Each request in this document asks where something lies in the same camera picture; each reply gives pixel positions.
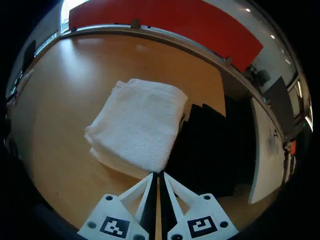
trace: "window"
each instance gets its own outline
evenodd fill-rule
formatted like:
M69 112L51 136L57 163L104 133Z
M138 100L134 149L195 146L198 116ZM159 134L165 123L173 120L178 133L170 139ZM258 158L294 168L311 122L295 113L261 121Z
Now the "window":
M61 10L61 32L69 29L69 11L88 0L64 0Z

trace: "white plastic bracket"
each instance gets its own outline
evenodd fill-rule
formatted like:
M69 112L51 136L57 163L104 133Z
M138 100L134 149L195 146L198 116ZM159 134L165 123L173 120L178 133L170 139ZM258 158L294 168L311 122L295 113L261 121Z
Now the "white plastic bracket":
M148 232L140 226L139 222L146 205L153 174L149 174L120 196L104 195L78 234L88 240L149 240ZM138 209L132 216L126 206L129 206L143 192Z
M177 220L167 239L226 240L238 233L212 194L197 195L166 173L164 180ZM186 215L174 193L190 207Z

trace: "red wall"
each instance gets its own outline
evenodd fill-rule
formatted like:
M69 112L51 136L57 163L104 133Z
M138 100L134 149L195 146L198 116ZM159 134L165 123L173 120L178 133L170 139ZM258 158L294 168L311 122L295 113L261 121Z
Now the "red wall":
M69 27L131 24L134 18L192 39L224 58L232 56L241 72L263 48L237 20L202 0L90 0L70 11Z

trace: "stack of towels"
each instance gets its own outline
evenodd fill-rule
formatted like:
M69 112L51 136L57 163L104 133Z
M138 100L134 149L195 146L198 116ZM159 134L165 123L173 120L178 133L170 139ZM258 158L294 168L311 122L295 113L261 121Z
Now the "stack of towels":
M103 109L86 128L91 153L103 164L143 178L166 166L187 96L159 82L118 81Z

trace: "black towel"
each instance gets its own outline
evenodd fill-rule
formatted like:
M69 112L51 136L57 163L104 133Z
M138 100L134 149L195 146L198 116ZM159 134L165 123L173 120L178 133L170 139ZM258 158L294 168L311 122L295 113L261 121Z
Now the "black towel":
M168 164L170 176L197 194L232 195L236 186L236 142L226 118L203 104L192 105Z

